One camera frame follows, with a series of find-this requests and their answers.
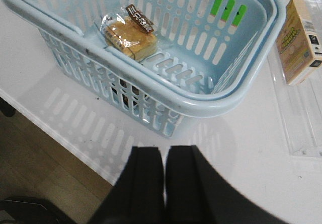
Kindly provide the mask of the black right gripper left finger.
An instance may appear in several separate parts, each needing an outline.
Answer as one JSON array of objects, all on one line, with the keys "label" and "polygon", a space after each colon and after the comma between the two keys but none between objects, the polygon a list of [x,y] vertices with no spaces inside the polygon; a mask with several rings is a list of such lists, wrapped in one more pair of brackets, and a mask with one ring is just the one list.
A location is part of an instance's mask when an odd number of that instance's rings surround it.
[{"label": "black right gripper left finger", "polygon": [[159,149],[134,146],[117,182],[88,223],[162,223],[163,193]]}]

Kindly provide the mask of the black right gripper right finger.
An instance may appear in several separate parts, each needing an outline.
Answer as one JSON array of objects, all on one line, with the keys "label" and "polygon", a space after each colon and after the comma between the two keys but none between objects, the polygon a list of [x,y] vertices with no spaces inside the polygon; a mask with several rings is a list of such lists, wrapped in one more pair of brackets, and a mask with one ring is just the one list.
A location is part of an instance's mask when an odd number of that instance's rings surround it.
[{"label": "black right gripper right finger", "polygon": [[172,146],[166,162],[169,223],[283,223],[234,189],[195,145]]}]

